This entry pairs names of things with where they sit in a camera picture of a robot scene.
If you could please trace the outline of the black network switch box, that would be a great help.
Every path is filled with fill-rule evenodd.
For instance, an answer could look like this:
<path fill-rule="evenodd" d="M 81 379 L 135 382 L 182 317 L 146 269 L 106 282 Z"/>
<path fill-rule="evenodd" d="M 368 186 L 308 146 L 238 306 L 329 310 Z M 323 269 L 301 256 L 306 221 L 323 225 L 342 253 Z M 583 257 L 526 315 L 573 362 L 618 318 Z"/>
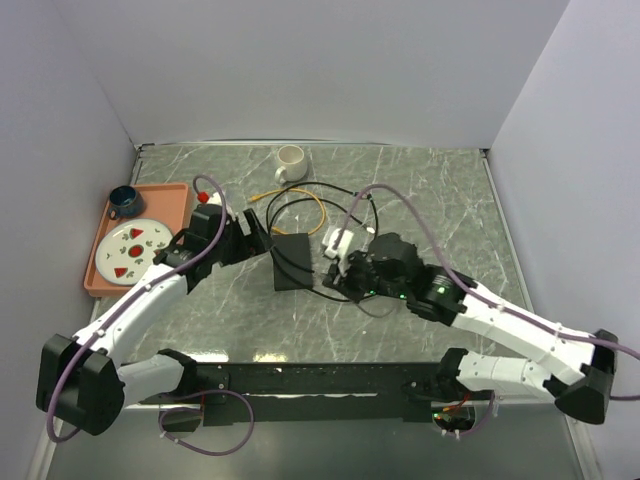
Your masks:
<path fill-rule="evenodd" d="M 272 240 L 274 290 L 281 292 L 311 289 L 314 278 L 309 235 L 276 234 Z"/>

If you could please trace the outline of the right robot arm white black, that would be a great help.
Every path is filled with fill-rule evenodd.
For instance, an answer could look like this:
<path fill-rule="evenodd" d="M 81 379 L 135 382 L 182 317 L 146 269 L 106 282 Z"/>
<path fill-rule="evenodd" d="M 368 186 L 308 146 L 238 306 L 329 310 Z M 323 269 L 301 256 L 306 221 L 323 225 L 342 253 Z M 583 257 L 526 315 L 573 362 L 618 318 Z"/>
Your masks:
<path fill-rule="evenodd" d="M 554 404 L 584 423 L 603 424 L 617 367 L 617 337 L 600 329 L 573 330 L 520 308 L 458 272 L 426 264 L 415 245 L 383 234 L 364 251 L 351 231 L 330 229 L 322 240 L 332 260 L 323 280 L 348 300 L 366 295 L 404 301 L 414 315 L 468 331 L 516 352 L 516 357 L 451 348 L 430 390 L 445 401 L 466 391 Z"/>

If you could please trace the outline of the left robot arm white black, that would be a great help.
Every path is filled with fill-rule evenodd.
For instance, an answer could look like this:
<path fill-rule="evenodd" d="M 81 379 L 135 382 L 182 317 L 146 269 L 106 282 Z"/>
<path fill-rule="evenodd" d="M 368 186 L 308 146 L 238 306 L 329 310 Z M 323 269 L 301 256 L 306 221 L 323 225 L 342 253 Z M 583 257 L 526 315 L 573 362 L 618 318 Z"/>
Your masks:
<path fill-rule="evenodd" d="M 156 395 L 190 400 L 198 389 L 197 363 L 161 350 L 126 364 L 125 357 L 175 301 L 186 297 L 214 265 L 228 266 L 268 252 L 273 242 L 253 209 L 242 230 L 233 213 L 201 204 L 161 249 L 141 280 L 105 314 L 72 337 L 54 335 L 43 346 L 36 406 L 91 435 L 106 431 L 121 410 Z"/>

